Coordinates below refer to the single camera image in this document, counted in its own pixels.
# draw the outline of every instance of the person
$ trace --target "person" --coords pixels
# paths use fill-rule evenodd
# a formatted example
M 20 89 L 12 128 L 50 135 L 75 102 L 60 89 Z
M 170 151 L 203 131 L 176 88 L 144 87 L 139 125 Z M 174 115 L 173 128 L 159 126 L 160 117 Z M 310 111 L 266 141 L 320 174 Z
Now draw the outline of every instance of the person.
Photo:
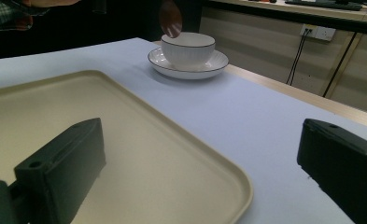
M 4 1 L 19 0 L 0 0 L 2 7 L 6 7 L 2 4 Z M 31 17 L 18 10 L 18 17 L 10 16 L 8 19 L 15 19 L 0 22 L 0 31 L 5 31 L 0 32 L 0 59 L 82 48 L 129 38 L 155 41 L 163 35 L 159 24 L 162 0 L 41 0 L 51 5 L 37 5 L 35 2 L 40 0 L 21 1 L 31 1 L 26 6 L 37 6 L 35 9 L 47 10 L 51 7 L 51 10 L 44 16 Z M 106 14 L 93 13 L 94 3 L 104 1 L 107 4 Z M 198 32 L 204 0 L 174 1 L 182 13 L 184 32 Z M 20 20 L 24 20 L 22 16 L 29 17 L 29 20 L 33 17 L 33 25 L 25 21 L 20 23 Z
M 25 31 L 33 16 L 46 14 L 51 7 L 71 6 L 79 0 L 0 0 L 0 31 Z

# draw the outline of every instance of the power outlet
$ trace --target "power outlet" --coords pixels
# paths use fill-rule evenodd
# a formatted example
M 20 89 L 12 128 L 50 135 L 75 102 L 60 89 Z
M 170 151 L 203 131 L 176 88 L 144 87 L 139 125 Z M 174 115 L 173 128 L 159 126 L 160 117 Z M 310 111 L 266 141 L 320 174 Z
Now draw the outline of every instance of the power outlet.
M 302 30 L 300 31 L 300 35 L 304 35 L 305 30 L 310 30 L 310 33 L 308 33 L 308 37 L 314 37 L 317 33 L 318 27 L 316 25 L 311 24 L 304 24 L 302 27 Z
M 307 37 L 313 37 L 315 39 L 327 40 L 331 41 L 334 36 L 335 29 L 316 26 L 311 24 L 304 24 L 302 30 L 300 31 L 300 35 L 303 35 L 305 30 L 310 30 Z
M 315 38 L 331 41 L 334 33 L 335 29 L 319 26 Z

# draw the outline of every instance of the saucer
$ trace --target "saucer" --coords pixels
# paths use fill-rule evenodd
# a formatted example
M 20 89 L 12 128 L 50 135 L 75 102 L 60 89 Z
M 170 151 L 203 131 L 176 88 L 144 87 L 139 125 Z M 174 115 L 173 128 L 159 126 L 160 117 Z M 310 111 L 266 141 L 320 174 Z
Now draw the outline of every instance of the saucer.
M 204 65 L 197 68 L 177 69 L 163 56 L 161 48 L 152 50 L 148 60 L 155 70 L 169 77 L 182 79 L 202 79 L 220 74 L 229 64 L 229 59 L 223 53 L 214 50 L 211 58 Z

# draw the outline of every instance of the black cable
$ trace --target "black cable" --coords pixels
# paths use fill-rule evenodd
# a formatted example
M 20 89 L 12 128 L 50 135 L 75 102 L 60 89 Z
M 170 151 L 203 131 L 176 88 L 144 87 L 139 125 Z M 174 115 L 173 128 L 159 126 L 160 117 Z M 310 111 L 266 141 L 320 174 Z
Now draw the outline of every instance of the black cable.
M 327 87 L 327 88 L 326 88 L 326 90 L 323 92 L 322 97 L 325 97 L 325 96 L 326 96 L 326 94 L 328 93 L 329 88 L 331 87 L 332 82 L 333 82 L 333 81 L 334 81 L 334 79 L 335 79 L 335 76 L 337 76 L 337 72 L 338 72 L 338 70 L 340 70 L 340 66 L 341 66 L 341 64 L 343 63 L 344 58 L 346 57 L 346 54 L 348 53 L 349 49 L 351 48 L 352 42 L 354 41 L 356 34 L 357 34 L 357 33 L 355 32 L 355 34 L 353 34 L 353 35 L 352 35 L 351 40 L 349 41 L 349 44 L 348 44 L 348 46 L 346 47 L 346 50 L 344 51 L 343 57 L 341 57 L 340 62 L 338 63 L 337 67 L 335 68 L 334 73 L 332 74 L 332 78 L 331 78 L 331 80 L 329 81 L 328 87 Z
M 299 48 L 298 48 L 297 53 L 296 53 L 296 58 L 294 59 L 293 65 L 290 69 L 289 77 L 288 77 L 288 80 L 286 80 L 286 84 L 289 83 L 290 77 L 291 77 L 290 85 L 293 83 L 294 73 L 296 72 L 297 62 L 299 61 L 300 56 L 301 56 L 302 51 L 303 51 L 303 45 L 304 45 L 305 39 L 307 38 L 307 36 L 311 32 L 312 32 L 312 30 L 305 29 L 305 31 L 302 35 L 302 39 L 300 40 L 300 45 L 299 45 Z

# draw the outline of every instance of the table surface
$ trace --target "table surface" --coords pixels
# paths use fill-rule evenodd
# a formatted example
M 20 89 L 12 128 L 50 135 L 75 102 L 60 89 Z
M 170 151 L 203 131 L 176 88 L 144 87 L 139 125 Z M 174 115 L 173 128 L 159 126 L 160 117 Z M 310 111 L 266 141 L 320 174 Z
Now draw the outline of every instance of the table surface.
M 0 88 L 83 70 L 101 71 L 250 176 L 252 205 L 239 223 L 353 223 L 296 162 L 303 121 L 320 119 L 367 139 L 367 113 L 229 65 L 216 77 L 156 72 L 134 38 L 0 60 Z

